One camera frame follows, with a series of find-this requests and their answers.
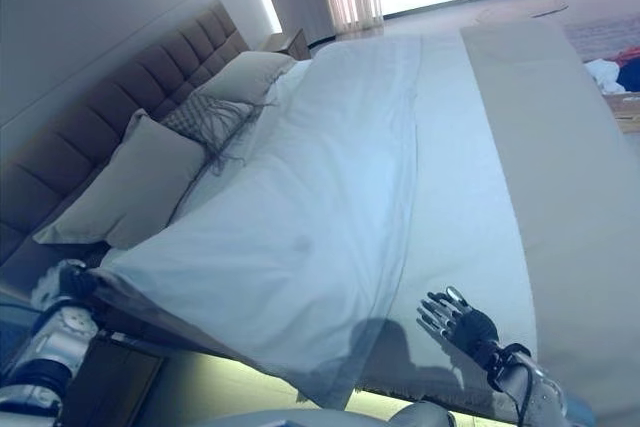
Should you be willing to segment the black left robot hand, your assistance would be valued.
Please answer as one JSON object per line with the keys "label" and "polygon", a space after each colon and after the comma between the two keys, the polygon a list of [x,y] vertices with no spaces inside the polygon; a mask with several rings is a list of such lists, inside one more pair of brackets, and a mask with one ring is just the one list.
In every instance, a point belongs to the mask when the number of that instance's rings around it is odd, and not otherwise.
{"label": "black left robot hand", "polygon": [[60,294],[74,299],[85,299],[93,294],[97,279],[82,262],[65,264],[59,272]]}

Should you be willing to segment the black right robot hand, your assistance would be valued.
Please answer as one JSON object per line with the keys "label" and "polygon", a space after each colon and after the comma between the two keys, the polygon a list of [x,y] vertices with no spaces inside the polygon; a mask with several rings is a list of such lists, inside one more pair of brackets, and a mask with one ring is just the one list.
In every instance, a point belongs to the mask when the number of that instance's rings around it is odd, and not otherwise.
{"label": "black right robot hand", "polygon": [[482,311],[472,307],[453,286],[443,292],[428,292],[419,301],[419,323],[428,331],[446,340],[469,357],[484,347],[499,343],[494,322]]}

